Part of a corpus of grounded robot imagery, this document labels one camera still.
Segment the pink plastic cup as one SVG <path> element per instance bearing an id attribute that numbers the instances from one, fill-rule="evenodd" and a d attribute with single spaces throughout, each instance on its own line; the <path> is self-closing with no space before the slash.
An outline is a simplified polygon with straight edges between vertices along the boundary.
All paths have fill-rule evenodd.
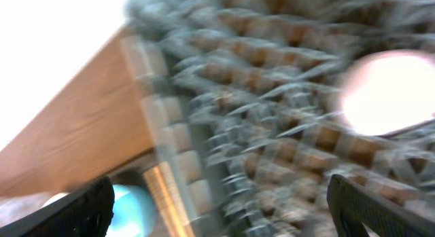
<path id="1" fill-rule="evenodd" d="M 334 107 L 362 135 L 387 135 L 434 121 L 434 55 L 417 50 L 369 54 L 344 73 Z"/>

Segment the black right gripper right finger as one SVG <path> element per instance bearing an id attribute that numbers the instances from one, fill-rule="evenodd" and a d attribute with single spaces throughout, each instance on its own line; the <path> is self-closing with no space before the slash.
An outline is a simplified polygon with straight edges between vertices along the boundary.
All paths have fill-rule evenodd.
<path id="1" fill-rule="evenodd" d="M 433 237 L 434 222 L 408 212 L 342 175 L 334 174 L 327 191 L 330 214 L 339 237 Z"/>

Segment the light blue small bowl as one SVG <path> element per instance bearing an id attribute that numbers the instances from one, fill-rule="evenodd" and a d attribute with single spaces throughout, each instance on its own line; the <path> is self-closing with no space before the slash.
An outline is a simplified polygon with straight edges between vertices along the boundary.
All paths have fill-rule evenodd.
<path id="1" fill-rule="evenodd" d="M 156 222 L 156 205 L 143 187 L 113 185 L 113 218 L 106 237 L 148 237 Z"/>

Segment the wooden chopstick with pattern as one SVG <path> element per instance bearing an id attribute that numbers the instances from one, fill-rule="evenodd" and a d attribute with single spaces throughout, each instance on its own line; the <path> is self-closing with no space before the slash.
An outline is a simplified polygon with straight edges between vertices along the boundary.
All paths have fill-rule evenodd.
<path id="1" fill-rule="evenodd" d="M 170 237 L 195 237 L 178 186 L 168 162 L 143 173 Z"/>

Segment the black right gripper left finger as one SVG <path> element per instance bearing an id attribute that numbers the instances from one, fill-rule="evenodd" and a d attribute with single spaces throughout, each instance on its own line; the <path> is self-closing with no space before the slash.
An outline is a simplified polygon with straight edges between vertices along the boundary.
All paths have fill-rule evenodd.
<path id="1" fill-rule="evenodd" d="M 114 216 L 114 189 L 101 177 L 1 228 L 2 237 L 105 237 Z"/>

